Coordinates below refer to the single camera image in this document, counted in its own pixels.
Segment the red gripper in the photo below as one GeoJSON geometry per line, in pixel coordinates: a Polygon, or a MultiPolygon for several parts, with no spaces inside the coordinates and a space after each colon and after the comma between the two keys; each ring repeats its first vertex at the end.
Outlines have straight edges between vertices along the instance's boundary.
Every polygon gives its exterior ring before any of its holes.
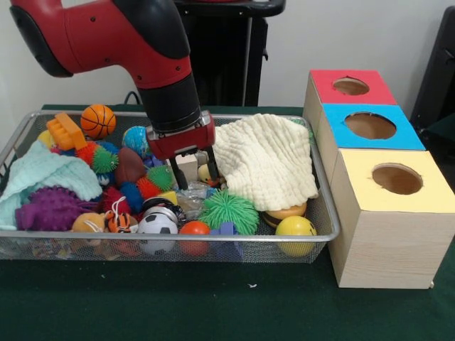
{"type": "Polygon", "coordinates": [[[215,122],[211,115],[202,115],[195,125],[175,133],[158,133],[152,126],[146,127],[149,149],[159,160],[168,159],[180,190],[187,190],[188,183],[178,167],[175,156],[205,149],[208,154],[210,178],[220,177],[212,145],[215,143],[215,122]]]}

